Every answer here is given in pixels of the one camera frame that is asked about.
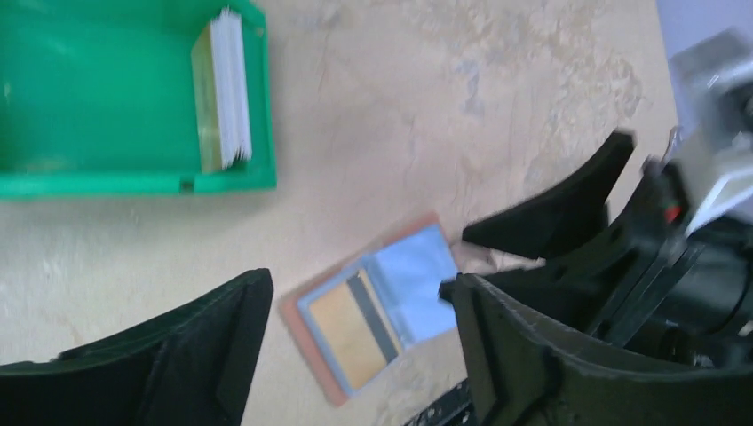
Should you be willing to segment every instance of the red component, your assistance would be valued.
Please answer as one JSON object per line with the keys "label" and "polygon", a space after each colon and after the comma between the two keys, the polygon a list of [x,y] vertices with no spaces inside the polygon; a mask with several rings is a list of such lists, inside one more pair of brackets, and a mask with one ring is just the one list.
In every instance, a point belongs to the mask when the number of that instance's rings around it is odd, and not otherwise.
{"label": "red component", "polygon": [[682,209],[679,206],[669,207],[664,210],[664,219],[667,220],[668,224],[671,224],[678,218],[678,216],[680,216],[681,212]]}

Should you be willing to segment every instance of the marble table surface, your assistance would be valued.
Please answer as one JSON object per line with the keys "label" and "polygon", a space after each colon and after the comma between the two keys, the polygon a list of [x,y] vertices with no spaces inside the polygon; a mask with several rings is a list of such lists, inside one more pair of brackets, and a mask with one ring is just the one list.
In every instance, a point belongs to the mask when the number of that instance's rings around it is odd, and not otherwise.
{"label": "marble table surface", "polygon": [[[279,189],[213,198],[0,204],[0,362],[43,361],[258,267],[275,297],[390,224],[464,223],[577,168],[615,127],[638,149],[677,117],[654,0],[261,0]],[[248,425],[400,425],[464,378],[456,332],[340,408],[276,309]]]}

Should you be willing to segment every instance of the stack of cards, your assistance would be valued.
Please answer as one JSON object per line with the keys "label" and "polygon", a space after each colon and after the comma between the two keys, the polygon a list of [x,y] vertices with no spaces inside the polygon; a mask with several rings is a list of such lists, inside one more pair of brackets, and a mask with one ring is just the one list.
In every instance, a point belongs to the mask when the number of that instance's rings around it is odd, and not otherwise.
{"label": "stack of cards", "polygon": [[225,8],[191,50],[202,171],[251,159],[241,16]]}
{"label": "stack of cards", "polygon": [[282,317],[334,404],[413,345],[456,326],[438,290],[457,268],[432,219],[283,299]]}

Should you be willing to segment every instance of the green tray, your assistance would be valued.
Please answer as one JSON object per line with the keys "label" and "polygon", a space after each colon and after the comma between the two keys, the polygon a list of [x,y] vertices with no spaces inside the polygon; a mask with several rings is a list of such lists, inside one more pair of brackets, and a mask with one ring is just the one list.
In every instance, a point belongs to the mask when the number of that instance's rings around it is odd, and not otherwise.
{"label": "green tray", "polygon": [[[201,174],[191,48],[241,14],[253,156]],[[266,20],[247,0],[0,1],[0,198],[276,185]]]}

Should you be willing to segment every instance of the table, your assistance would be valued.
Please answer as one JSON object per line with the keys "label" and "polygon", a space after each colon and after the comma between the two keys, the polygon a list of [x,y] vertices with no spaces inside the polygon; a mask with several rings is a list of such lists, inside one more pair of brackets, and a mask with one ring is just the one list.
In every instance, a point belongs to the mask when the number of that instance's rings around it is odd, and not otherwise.
{"label": "table", "polygon": [[[0,205],[0,362],[47,360],[272,270],[276,297],[394,222],[456,237],[578,167],[616,126],[676,121],[654,0],[264,0],[279,189]],[[273,309],[244,424],[400,425],[464,377],[454,332],[330,406]]]}

